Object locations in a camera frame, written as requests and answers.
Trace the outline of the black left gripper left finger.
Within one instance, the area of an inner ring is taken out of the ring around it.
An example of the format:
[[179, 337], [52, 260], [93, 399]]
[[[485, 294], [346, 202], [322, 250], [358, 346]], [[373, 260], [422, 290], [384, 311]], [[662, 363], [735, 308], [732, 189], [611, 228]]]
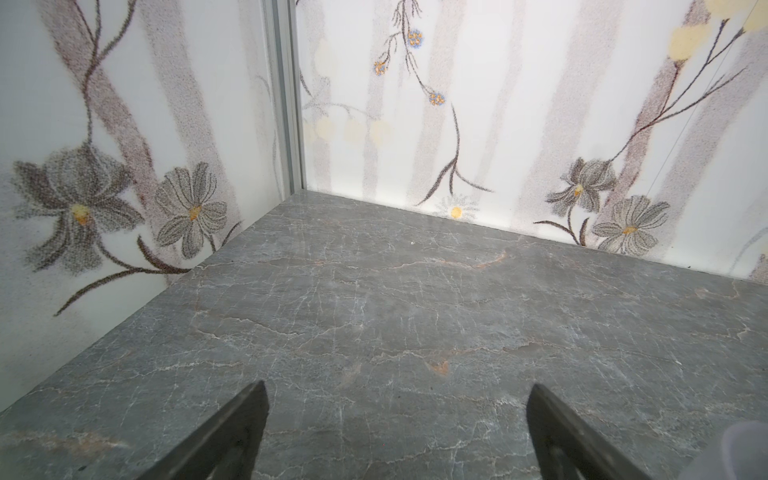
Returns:
[[138, 478], [249, 479], [268, 414], [266, 385], [253, 382]]

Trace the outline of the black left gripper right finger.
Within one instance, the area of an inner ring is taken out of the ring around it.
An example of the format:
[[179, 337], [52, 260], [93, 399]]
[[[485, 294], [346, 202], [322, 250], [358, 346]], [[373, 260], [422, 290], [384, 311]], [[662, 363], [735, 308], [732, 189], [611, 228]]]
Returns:
[[540, 383], [530, 391], [526, 420], [544, 480], [650, 479]]

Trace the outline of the clear plastic cup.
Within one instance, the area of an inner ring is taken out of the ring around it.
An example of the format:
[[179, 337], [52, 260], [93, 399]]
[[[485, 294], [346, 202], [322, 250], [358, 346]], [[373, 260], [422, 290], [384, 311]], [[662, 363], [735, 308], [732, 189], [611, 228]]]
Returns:
[[767, 480], [767, 424], [733, 424], [715, 436], [680, 480]]

